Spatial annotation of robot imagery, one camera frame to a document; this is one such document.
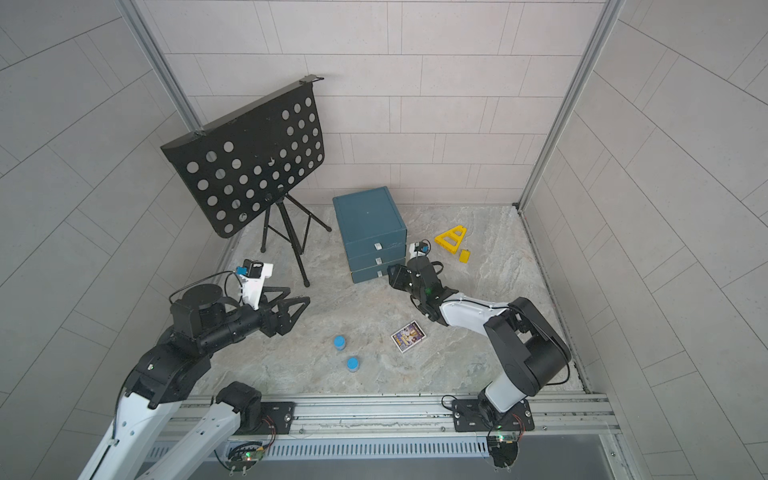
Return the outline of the teal three-drawer cabinet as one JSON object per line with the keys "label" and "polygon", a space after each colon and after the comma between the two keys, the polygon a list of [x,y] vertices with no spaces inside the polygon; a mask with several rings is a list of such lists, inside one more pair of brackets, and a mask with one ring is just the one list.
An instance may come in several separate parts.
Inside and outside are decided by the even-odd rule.
{"label": "teal three-drawer cabinet", "polygon": [[387,187],[334,197],[333,206],[355,284],[405,263],[407,228]]}

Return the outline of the blue paint can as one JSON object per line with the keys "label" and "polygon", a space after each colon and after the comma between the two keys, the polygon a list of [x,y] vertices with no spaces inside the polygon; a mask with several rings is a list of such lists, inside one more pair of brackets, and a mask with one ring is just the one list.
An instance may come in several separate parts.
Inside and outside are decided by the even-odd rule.
{"label": "blue paint can", "polygon": [[333,345],[338,351],[343,351],[346,347],[346,339],[342,335],[338,335],[333,339]]}
{"label": "blue paint can", "polygon": [[346,367],[350,372],[356,372],[360,368],[360,360],[355,356],[349,357],[346,360]]}

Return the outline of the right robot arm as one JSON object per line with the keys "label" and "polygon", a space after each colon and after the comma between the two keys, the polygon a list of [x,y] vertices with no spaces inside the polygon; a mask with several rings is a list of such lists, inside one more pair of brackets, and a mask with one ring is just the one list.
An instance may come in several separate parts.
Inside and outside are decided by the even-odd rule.
{"label": "right robot arm", "polygon": [[432,322],[460,327],[486,337],[503,372],[478,395],[477,411],[489,429],[503,425],[519,403],[570,370],[569,347],[527,298],[509,303],[479,300],[442,284],[426,256],[387,268],[392,288],[409,294],[412,304]]}

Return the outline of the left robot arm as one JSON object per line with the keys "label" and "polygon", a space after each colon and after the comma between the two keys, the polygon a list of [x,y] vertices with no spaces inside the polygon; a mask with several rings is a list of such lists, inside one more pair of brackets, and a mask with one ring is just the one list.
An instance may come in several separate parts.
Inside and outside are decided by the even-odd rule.
{"label": "left robot arm", "polygon": [[171,418],[210,369],[213,355],[253,332],[285,335],[309,306],[287,287],[244,290],[240,300],[222,287],[200,284],[171,305],[173,324],[127,375],[115,414],[83,468],[83,479],[187,479],[235,434],[264,433],[234,450],[230,472],[247,472],[292,423],[294,405],[277,412],[263,406],[261,393],[241,382],[224,387],[196,426],[146,471],[140,468]]}

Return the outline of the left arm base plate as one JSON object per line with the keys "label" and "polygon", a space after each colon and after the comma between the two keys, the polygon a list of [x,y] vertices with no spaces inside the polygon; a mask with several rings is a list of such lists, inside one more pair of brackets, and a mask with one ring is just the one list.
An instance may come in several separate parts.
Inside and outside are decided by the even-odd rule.
{"label": "left arm base plate", "polygon": [[239,413],[240,426],[235,436],[287,435],[295,416],[295,402],[261,402]]}

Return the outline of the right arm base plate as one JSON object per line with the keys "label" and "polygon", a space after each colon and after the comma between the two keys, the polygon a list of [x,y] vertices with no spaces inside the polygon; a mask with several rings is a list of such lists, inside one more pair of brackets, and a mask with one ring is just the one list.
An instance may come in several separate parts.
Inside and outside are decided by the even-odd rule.
{"label": "right arm base plate", "polygon": [[507,412],[497,411],[489,402],[451,398],[443,407],[451,412],[456,432],[533,431],[535,423],[527,400],[516,402]]}

